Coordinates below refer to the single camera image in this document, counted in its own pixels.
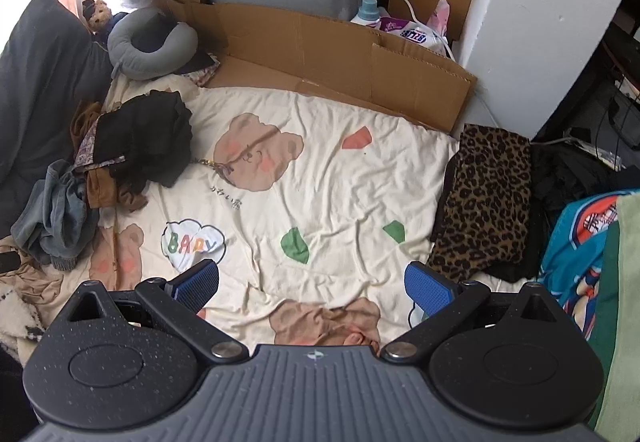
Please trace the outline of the small teddy bear toy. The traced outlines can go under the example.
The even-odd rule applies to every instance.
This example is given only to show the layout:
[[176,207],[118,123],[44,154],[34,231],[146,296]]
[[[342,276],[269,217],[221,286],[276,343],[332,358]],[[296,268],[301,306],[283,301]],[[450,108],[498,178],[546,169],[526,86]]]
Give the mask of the small teddy bear toy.
[[118,12],[114,14],[102,0],[83,0],[82,16],[85,18],[87,26],[96,41],[106,45],[108,36],[116,24],[127,16],[127,13]]

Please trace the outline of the black bag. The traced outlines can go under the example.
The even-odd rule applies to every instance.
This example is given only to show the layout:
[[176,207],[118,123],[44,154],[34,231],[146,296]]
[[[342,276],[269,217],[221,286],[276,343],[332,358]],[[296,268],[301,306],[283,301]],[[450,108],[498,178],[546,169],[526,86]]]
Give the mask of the black bag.
[[566,206],[629,186],[626,170],[616,172],[601,160],[567,143],[532,145],[527,235],[520,262],[496,262],[486,273],[515,283],[540,273],[556,222]]

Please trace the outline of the brown garment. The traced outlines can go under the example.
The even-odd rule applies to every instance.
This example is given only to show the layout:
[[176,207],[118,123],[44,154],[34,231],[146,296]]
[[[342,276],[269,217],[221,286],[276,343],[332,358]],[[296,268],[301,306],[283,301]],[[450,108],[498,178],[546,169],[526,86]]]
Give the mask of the brown garment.
[[[74,154],[80,150],[82,140],[89,134],[101,114],[100,102],[82,100],[70,122],[70,139]],[[87,198],[91,209],[115,208],[117,205],[129,212],[138,211],[146,206],[148,199],[141,191],[134,191],[125,183],[117,183],[107,168],[97,168],[85,174]]]

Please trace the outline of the pink bottle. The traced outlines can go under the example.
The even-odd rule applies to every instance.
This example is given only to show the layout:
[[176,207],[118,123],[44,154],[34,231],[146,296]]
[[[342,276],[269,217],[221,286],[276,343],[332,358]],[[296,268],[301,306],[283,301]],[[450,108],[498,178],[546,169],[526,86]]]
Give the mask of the pink bottle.
[[447,0],[439,0],[427,21],[427,27],[441,36],[447,35],[450,5]]

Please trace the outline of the detergent bottle blue cap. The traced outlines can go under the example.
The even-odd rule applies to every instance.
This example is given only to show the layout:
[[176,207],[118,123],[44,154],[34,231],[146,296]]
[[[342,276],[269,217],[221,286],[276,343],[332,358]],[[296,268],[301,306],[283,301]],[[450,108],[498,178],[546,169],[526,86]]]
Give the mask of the detergent bottle blue cap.
[[363,27],[378,28],[382,18],[387,16],[387,10],[378,6],[378,0],[361,0],[356,15],[350,22]]

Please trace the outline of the grey neck pillow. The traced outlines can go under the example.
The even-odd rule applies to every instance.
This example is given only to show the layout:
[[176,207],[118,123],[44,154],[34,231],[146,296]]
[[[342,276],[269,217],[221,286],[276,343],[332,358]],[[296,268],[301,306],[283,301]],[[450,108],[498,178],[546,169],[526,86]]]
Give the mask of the grey neck pillow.
[[198,53],[198,34],[157,7],[130,12],[107,38],[112,78],[136,81],[167,76],[186,67]]

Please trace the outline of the cream bear print bedsheet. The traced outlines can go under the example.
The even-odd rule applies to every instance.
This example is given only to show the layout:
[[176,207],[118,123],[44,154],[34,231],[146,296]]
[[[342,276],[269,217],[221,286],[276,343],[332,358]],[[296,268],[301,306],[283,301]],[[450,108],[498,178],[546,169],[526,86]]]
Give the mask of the cream bear print bedsheet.
[[369,109],[290,92],[198,87],[181,76],[116,80],[105,106],[150,90],[191,110],[192,160],[138,211],[106,209],[58,310],[87,279],[128,290],[214,260],[202,316],[249,347],[372,344],[420,324],[405,270],[425,261],[449,135]]

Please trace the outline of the white purple detergent pouch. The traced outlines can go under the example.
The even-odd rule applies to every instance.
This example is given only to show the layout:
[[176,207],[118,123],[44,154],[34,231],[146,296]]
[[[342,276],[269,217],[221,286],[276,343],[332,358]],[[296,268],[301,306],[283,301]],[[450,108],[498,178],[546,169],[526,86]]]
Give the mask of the white purple detergent pouch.
[[452,57],[446,38],[423,24],[394,17],[382,17],[378,28],[385,33],[399,36],[399,38],[413,44],[428,48],[439,55]]

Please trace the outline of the blue-grey denim garment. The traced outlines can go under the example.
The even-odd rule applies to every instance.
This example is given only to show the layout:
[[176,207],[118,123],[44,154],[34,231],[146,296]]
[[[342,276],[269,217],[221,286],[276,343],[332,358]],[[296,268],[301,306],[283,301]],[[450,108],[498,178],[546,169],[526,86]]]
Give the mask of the blue-grey denim garment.
[[89,207],[85,179],[70,162],[56,160],[32,188],[11,236],[40,265],[68,272],[92,242],[99,218],[99,211]]

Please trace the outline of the leopard print garment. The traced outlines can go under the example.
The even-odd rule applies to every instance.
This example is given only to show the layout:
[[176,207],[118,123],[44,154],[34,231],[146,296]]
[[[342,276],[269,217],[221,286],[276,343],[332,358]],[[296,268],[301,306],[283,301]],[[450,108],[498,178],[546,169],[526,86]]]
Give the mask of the leopard print garment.
[[508,283],[526,278],[529,209],[529,140],[465,125],[446,168],[427,266],[452,281],[479,272]]

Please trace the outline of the teal printed bag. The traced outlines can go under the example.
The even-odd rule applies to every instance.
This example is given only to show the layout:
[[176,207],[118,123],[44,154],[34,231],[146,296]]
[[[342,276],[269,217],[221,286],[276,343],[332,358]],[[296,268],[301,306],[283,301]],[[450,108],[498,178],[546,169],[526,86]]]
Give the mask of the teal printed bag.
[[617,223],[617,204],[630,189],[588,197],[565,207],[541,261],[539,283],[546,287],[582,332],[591,336],[608,229]]

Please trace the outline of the brown cardboard sheet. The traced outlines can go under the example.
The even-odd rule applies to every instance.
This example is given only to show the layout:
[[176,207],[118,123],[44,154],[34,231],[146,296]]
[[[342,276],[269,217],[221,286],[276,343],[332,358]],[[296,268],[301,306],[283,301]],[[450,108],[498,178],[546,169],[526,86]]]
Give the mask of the brown cardboard sheet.
[[350,22],[246,4],[155,3],[219,58],[210,86],[294,90],[450,133],[476,84],[450,59]]

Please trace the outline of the black shorts with bear trim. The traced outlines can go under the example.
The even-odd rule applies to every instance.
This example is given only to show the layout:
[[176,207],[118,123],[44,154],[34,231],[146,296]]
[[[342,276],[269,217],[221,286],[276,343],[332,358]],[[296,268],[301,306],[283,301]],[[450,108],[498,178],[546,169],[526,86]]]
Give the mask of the black shorts with bear trim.
[[134,188],[174,186],[191,161],[191,110],[178,92],[150,90],[103,113],[80,142],[75,168],[106,168]]

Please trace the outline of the floral folded cloth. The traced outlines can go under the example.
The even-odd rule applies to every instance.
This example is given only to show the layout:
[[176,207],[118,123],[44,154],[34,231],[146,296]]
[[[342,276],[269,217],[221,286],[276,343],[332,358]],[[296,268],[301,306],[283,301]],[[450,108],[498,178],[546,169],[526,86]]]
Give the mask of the floral folded cloth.
[[213,79],[220,67],[220,61],[215,55],[207,53],[207,57],[209,59],[209,63],[206,64],[205,67],[192,72],[183,73],[183,76],[186,79],[189,79],[198,87],[204,87],[211,79]]

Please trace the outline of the beige garment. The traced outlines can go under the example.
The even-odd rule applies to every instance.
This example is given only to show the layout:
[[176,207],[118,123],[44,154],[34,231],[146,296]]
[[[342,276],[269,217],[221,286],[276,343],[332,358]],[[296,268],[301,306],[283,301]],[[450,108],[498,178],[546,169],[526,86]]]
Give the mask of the beige garment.
[[14,253],[20,258],[16,269],[1,275],[2,283],[13,287],[25,302],[35,306],[43,325],[49,326],[58,310],[63,273],[52,265],[40,266],[30,254],[14,243],[11,236],[1,240],[1,253]]

